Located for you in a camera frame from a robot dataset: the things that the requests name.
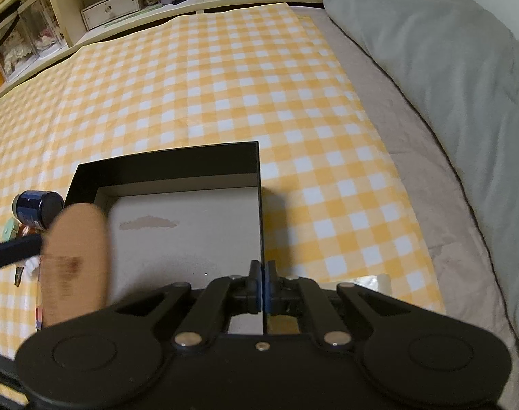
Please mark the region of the dark blue jar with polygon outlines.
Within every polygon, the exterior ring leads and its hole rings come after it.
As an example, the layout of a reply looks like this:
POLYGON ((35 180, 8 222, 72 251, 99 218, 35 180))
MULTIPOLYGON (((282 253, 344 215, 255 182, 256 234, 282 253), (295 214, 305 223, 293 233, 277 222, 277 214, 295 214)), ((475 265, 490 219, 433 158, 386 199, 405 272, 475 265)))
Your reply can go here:
POLYGON ((27 190, 18 194, 12 202, 12 212, 23 225, 47 231, 56 216, 64 208, 59 193, 27 190))

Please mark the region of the round cork coaster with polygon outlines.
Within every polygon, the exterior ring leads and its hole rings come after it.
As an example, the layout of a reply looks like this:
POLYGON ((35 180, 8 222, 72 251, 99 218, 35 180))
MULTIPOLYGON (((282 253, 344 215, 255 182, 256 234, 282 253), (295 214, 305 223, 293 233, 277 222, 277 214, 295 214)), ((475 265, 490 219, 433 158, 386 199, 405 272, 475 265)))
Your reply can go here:
POLYGON ((42 241, 42 326, 48 328, 105 307, 110 265, 104 212, 90 203, 64 208, 42 241))

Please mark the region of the black shallow cardboard box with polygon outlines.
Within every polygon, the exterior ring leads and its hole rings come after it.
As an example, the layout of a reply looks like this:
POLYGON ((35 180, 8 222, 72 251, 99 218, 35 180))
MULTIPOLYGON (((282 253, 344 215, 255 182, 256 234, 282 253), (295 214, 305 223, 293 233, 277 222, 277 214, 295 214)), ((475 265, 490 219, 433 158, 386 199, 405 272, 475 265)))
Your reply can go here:
POLYGON ((246 277, 263 261, 259 146, 202 145, 78 166, 65 207, 98 206, 107 218, 107 304, 174 282, 203 289, 246 277))

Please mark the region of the mint green small object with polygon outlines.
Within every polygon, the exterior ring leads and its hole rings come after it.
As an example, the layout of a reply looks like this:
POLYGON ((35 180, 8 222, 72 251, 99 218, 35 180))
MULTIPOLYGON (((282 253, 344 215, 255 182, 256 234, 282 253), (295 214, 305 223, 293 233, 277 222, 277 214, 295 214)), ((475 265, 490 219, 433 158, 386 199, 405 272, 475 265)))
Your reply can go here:
POLYGON ((6 243, 16 239, 19 229, 20 222, 15 218, 8 218, 1 234, 1 242, 6 243))

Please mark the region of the yellow checkered cloth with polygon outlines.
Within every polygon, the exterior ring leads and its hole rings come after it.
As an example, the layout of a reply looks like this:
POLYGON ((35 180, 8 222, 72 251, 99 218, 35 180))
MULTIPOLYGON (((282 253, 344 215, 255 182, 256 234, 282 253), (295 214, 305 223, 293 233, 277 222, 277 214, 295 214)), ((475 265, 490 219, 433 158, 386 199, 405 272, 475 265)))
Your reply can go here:
POLYGON ((398 299, 441 312, 401 172, 354 84, 284 4, 88 45, 0 99, 0 223, 26 189, 66 193, 81 163, 256 142, 265 254, 281 272, 385 274, 398 299))

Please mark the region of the beige bed sheet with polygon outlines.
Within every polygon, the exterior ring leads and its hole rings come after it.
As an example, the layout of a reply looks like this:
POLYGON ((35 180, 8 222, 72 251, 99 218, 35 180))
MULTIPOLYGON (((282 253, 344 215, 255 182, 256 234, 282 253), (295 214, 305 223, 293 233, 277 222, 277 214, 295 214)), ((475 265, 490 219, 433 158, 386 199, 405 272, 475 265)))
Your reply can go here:
POLYGON ((437 139, 392 80, 327 16, 296 6, 311 18, 352 83, 396 165, 422 230, 448 316, 496 334, 509 348, 512 372, 500 397, 519 409, 519 342, 473 213, 437 139))

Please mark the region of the clear display case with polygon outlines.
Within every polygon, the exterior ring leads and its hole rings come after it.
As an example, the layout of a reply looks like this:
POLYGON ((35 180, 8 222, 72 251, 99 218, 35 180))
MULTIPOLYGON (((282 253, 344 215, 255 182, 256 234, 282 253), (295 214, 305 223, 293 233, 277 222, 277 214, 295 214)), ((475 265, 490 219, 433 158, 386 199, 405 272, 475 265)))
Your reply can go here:
POLYGON ((16 2, 0 16, 0 72, 6 81, 65 44, 50 0, 16 2))

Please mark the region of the white small drawer box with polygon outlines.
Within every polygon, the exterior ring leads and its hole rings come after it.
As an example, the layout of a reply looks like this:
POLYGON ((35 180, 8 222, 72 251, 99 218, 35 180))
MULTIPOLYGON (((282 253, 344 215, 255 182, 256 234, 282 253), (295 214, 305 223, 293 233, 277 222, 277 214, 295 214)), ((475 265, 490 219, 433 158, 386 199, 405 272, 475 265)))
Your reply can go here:
POLYGON ((88 31, 140 10, 139 0, 101 0, 81 10, 88 31))

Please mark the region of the grey pillow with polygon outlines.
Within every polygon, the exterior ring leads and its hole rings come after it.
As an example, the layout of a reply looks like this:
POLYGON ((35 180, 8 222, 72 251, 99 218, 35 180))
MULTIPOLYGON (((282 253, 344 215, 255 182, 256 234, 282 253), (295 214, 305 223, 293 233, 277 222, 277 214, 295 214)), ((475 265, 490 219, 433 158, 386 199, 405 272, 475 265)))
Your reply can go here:
POLYGON ((519 337, 519 41, 473 0, 324 0, 459 175, 519 337))

